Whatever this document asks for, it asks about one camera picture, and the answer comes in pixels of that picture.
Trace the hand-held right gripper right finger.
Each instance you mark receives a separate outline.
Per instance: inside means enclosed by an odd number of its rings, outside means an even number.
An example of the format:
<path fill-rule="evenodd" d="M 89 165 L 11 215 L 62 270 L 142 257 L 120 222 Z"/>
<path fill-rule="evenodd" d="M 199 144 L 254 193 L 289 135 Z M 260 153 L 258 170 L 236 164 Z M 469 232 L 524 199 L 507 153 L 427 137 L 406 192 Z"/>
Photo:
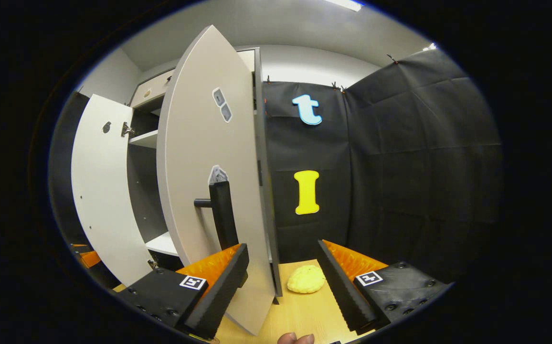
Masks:
<path fill-rule="evenodd" d="M 385 264 L 328 240 L 318 241 L 316 259 L 347 327 L 358 335 L 403 322 L 451 287 L 411 263 Z"/>

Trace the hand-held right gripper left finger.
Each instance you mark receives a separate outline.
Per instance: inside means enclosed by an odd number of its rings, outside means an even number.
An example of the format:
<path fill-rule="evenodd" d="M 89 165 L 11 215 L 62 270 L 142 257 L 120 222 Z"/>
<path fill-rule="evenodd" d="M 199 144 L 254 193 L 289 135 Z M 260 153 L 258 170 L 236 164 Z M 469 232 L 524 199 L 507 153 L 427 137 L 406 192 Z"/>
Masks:
<path fill-rule="evenodd" d="M 130 308 L 191 337 L 212 340 L 247 279 L 246 244 L 177 271 L 155 268 L 116 296 Z"/>

